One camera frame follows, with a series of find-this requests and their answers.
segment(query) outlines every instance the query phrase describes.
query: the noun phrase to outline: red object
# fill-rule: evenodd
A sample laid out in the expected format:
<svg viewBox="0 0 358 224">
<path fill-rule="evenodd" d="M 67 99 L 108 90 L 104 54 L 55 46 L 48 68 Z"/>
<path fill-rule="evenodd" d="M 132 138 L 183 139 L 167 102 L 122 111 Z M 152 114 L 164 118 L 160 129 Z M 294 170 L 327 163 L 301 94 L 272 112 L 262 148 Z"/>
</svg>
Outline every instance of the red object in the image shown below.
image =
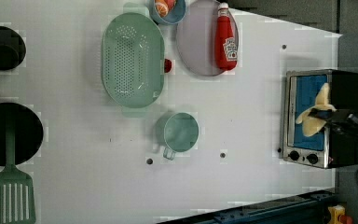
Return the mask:
<svg viewBox="0 0 358 224">
<path fill-rule="evenodd" d="M 353 224 L 352 218 L 345 215 L 339 216 L 338 221 L 342 222 L 343 224 Z"/>
<path fill-rule="evenodd" d="M 164 61 L 164 72 L 169 73 L 171 71 L 171 69 L 172 69 L 172 62 L 171 62 L 171 60 L 166 59 Z"/>
<path fill-rule="evenodd" d="M 237 66 L 237 45 L 232 33 L 228 4 L 219 5 L 217 28 L 214 40 L 214 59 L 217 66 L 225 71 Z"/>
<path fill-rule="evenodd" d="M 171 11 L 175 5 L 176 5 L 176 0 L 164 0 L 165 3 L 168 5 L 168 9 Z"/>
</svg>

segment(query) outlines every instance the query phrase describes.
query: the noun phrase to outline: mint green basket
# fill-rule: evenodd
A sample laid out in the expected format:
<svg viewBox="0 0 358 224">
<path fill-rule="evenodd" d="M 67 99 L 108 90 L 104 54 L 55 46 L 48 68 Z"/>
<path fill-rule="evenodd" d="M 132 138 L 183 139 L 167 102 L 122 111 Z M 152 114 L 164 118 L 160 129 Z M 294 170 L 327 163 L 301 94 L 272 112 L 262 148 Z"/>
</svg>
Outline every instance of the mint green basket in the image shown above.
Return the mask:
<svg viewBox="0 0 358 224">
<path fill-rule="evenodd" d="M 164 85 L 164 39 L 147 7 L 127 3 L 103 35 L 102 80 L 120 105 L 143 108 Z"/>
</svg>

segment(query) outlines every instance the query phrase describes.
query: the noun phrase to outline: white table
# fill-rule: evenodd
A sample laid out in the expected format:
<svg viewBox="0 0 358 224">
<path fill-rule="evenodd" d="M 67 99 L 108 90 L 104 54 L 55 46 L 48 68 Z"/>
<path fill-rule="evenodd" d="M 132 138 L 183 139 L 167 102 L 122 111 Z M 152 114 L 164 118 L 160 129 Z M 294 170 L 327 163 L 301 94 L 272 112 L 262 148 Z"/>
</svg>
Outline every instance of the white table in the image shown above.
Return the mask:
<svg viewBox="0 0 358 224">
<path fill-rule="evenodd" d="M 46 131 L 19 166 L 34 179 L 37 223 L 154 223 L 334 187 L 334 170 L 285 162 L 276 149 L 286 71 L 336 68 L 339 35 L 232 9 L 239 66 L 199 77 L 179 58 L 175 27 L 160 26 L 174 69 L 145 118 L 128 119 L 100 79 L 102 33 L 123 4 L 0 0 L 0 22 L 27 46 L 25 63 L 0 73 L 0 102 L 28 105 Z M 201 129 L 174 161 L 153 134 L 169 109 Z"/>
</svg>

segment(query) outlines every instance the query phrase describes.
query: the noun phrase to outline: slotted spatula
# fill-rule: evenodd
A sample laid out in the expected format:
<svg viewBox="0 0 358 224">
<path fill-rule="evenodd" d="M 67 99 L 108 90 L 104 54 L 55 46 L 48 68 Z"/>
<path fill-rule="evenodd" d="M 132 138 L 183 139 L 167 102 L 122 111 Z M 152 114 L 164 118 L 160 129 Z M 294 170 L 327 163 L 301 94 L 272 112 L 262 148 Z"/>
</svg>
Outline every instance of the slotted spatula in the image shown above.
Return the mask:
<svg viewBox="0 0 358 224">
<path fill-rule="evenodd" d="M 15 120 L 6 115 L 6 166 L 0 173 L 0 223 L 36 222 L 32 178 L 15 166 Z"/>
</svg>

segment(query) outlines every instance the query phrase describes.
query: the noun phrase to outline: red ketchup bottle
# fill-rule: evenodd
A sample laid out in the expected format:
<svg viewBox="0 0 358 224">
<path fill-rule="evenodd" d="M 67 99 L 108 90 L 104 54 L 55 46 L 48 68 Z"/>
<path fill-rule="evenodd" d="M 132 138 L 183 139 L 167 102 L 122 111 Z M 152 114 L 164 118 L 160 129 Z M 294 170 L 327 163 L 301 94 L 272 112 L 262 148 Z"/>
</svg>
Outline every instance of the red ketchup bottle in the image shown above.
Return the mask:
<svg viewBox="0 0 358 224">
<path fill-rule="evenodd" d="M 228 71 L 237 66 L 238 50 L 228 16 L 228 4 L 220 4 L 218 10 L 217 28 L 214 39 L 214 59 L 220 69 Z"/>
</svg>

